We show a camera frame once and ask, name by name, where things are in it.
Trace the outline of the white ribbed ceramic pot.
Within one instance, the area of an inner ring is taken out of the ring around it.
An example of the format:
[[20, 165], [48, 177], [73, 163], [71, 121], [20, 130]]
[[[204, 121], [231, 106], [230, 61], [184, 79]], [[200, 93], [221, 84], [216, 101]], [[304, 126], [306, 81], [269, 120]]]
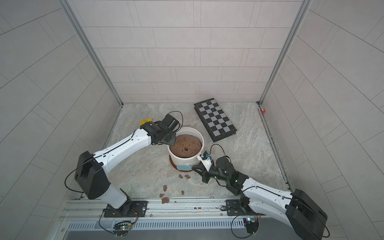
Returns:
[[183, 127], [176, 133], [176, 142], [168, 146], [168, 152], [176, 165], [194, 166], [200, 163], [198, 156], [203, 152], [205, 141], [202, 134], [190, 127]]

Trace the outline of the light blue scrub brush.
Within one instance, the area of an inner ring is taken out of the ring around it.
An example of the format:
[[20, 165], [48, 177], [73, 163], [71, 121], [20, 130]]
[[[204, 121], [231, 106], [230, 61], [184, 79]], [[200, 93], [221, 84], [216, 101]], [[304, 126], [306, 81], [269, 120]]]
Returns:
[[182, 172], [190, 172], [192, 171], [192, 167], [189, 165], [177, 165], [177, 170]]

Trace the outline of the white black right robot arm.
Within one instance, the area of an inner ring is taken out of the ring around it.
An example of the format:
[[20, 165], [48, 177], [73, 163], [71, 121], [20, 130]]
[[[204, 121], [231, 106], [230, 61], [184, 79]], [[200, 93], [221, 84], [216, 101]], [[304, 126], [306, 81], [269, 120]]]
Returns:
[[327, 214], [304, 191], [278, 190], [257, 182], [235, 170], [230, 160], [223, 156], [213, 164], [207, 158], [192, 167], [204, 183], [210, 179], [225, 181], [226, 189], [240, 196], [239, 211], [244, 214], [262, 214], [289, 227], [303, 240], [322, 240], [330, 237], [326, 227]]

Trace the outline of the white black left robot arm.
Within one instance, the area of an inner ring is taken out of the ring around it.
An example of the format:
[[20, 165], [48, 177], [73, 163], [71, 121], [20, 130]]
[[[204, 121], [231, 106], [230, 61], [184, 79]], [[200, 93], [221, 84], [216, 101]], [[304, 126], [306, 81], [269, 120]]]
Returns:
[[129, 196], [111, 184], [107, 173], [130, 155], [150, 145], [174, 145], [179, 129], [180, 122], [171, 115], [166, 115], [162, 121], [142, 123], [131, 135], [116, 144], [93, 154], [88, 151], [82, 153], [74, 179], [88, 199], [102, 200], [121, 213], [129, 213], [132, 208]]

